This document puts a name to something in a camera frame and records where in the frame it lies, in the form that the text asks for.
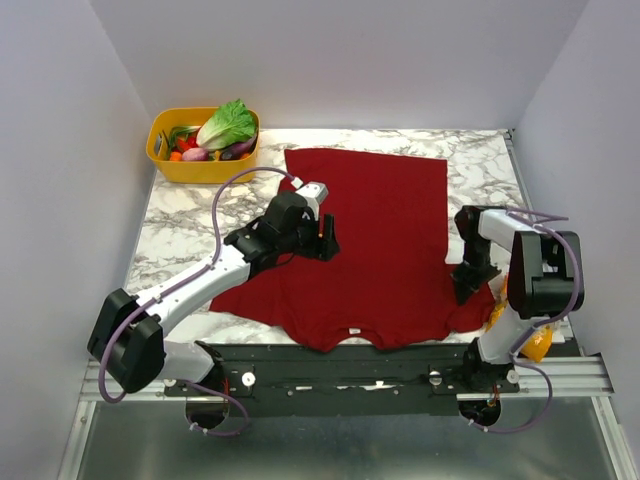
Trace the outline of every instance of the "cable connector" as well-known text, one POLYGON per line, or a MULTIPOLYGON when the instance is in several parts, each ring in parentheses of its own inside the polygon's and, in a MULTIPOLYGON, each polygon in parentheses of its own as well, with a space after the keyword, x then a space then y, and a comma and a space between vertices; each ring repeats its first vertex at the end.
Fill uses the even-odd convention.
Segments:
POLYGON ((291 180, 291 185, 293 185, 293 188, 297 190, 302 185, 304 185, 304 182, 302 181, 302 179, 300 179, 300 177, 295 177, 293 180, 291 180))

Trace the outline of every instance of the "yellow object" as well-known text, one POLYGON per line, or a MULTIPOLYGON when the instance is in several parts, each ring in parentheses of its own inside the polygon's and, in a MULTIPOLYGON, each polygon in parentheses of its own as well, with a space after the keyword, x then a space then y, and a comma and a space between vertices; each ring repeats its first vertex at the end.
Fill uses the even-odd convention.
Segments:
MULTIPOLYGON (((209 162, 169 162, 169 135, 174 127, 201 126, 218 107, 172 108, 156 117, 147 139, 147 155, 164 176, 174 183, 224 183, 231 176, 247 168, 255 167, 260 141, 260 119, 249 110, 256 121, 258 136, 253 152, 240 160, 220 161, 219 155, 209 162)), ((234 183, 250 181, 254 173, 243 175, 234 183)))
MULTIPOLYGON (((489 331, 491 327, 498 321, 498 319, 504 312, 504 309, 507 308, 507 278, 508 277, 505 276, 502 288, 500 289, 500 296, 496 300, 496 306, 489 316, 487 331, 489 331)), ((520 351, 525 357, 530 358, 534 362, 540 362, 549 351, 549 348, 551 348, 552 338, 553 332, 551 331, 551 327, 549 327, 549 325, 546 325, 544 328, 534 333, 520 351)))

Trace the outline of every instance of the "gray floor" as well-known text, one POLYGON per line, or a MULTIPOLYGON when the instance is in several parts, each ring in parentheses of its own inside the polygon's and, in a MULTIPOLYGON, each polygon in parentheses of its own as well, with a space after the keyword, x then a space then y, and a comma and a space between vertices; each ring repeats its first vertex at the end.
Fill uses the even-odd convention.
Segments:
MULTIPOLYGON (((499 425, 523 422, 540 405, 511 400, 499 425)), ((183 408, 179 402, 98 405, 80 478, 615 478, 586 398, 555 400, 543 423, 516 435, 421 415, 256 419, 240 437, 215 439, 190 432, 183 408)))

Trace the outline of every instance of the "yellow bag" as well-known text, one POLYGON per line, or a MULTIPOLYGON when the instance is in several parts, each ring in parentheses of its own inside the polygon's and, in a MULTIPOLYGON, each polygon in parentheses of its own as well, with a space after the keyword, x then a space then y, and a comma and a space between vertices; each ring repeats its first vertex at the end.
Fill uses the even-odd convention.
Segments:
MULTIPOLYGON (((496 300, 496 306, 491 312, 489 316, 489 322, 487 323, 487 331, 493 327, 493 325, 498 321, 498 318, 504 312, 504 309, 507 308, 507 276, 504 277, 504 282, 502 283, 502 288, 500 289, 500 295, 496 300)), ((549 325, 546 325, 544 328, 541 328, 533 336, 529 339, 529 341, 522 347, 522 354, 533 360, 534 362, 540 362, 547 352, 549 348, 551 348, 551 340, 553 338, 553 331, 549 325)))

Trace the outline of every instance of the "lettuce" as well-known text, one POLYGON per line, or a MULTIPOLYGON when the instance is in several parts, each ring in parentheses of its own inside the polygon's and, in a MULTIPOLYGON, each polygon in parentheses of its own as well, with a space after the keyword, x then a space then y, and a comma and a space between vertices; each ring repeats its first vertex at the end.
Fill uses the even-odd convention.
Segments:
POLYGON ((256 122, 240 99, 222 105, 207 120, 196 137, 199 147, 221 150, 232 143, 244 142, 256 133, 256 122))

